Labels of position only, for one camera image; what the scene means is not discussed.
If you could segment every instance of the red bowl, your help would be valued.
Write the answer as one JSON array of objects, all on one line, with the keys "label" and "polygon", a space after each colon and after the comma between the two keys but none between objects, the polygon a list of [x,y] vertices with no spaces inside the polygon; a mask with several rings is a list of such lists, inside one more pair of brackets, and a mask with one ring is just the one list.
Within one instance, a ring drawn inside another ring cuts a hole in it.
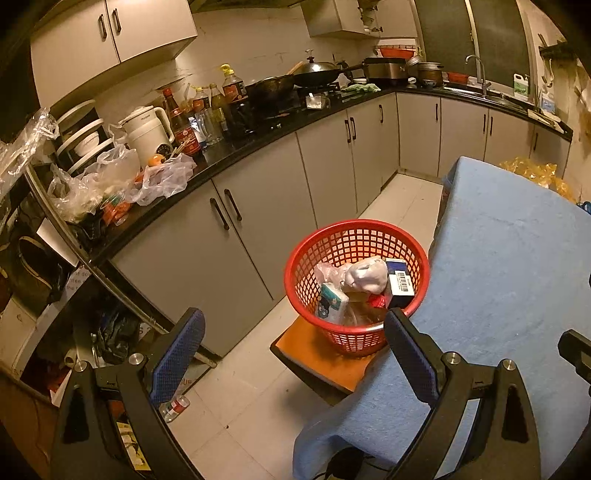
[{"label": "red bowl", "polygon": [[452,83],[468,85],[468,77],[469,75],[465,75],[463,73],[447,72],[447,78]]},{"label": "red bowl", "polygon": [[404,59],[409,60],[414,57],[414,50],[406,50],[405,48],[388,48],[378,47],[382,53],[382,57],[389,59]]}]

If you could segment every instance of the red plastic basket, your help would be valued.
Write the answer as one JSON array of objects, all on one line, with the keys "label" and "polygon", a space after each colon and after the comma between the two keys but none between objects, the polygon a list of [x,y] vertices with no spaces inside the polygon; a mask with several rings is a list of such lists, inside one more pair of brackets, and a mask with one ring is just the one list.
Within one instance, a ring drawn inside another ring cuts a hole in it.
[{"label": "red plastic basket", "polygon": [[316,325],[342,353],[370,355],[386,343],[384,324],[347,327],[319,319],[316,307],[320,287],[314,277],[318,262],[339,267],[380,255],[403,258],[413,281],[415,297],[404,309],[410,316],[425,298],[429,284],[429,263],[425,250],[404,230],[377,220],[347,220],[318,230],[303,240],[292,252],[285,267],[285,291],[297,313]]}]

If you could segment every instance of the sink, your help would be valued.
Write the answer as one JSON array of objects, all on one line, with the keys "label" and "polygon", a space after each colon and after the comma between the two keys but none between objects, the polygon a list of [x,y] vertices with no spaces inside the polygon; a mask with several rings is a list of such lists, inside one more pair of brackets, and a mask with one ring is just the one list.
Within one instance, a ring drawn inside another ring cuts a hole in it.
[{"label": "sink", "polygon": [[488,100],[489,102],[498,103],[499,105],[503,105],[520,112],[526,111],[521,105],[517,105],[517,103],[511,102],[510,100],[507,100],[502,96],[486,95],[486,100]]},{"label": "sink", "polygon": [[443,90],[446,90],[447,92],[453,92],[453,93],[458,93],[460,95],[469,95],[469,96],[473,96],[473,97],[482,97],[482,91],[480,92],[475,92],[474,90],[464,90],[463,88],[455,88],[455,87],[441,87]]}]

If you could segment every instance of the white kettle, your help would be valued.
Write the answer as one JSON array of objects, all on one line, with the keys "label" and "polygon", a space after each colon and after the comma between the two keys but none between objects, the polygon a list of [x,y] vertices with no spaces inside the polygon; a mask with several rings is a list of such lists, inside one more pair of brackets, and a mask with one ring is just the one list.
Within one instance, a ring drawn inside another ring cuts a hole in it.
[{"label": "white kettle", "polygon": [[174,133],[162,107],[137,107],[115,126],[125,130],[126,143],[137,150],[142,168],[154,154],[166,156],[173,150]]}]

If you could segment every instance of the frying pan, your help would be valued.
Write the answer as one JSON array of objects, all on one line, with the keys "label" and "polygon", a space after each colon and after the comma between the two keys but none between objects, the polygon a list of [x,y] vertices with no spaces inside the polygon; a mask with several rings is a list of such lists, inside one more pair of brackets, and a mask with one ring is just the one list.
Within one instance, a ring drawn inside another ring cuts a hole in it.
[{"label": "frying pan", "polygon": [[285,100],[294,88],[293,75],[269,77],[246,86],[246,93],[255,106],[275,104]]}]

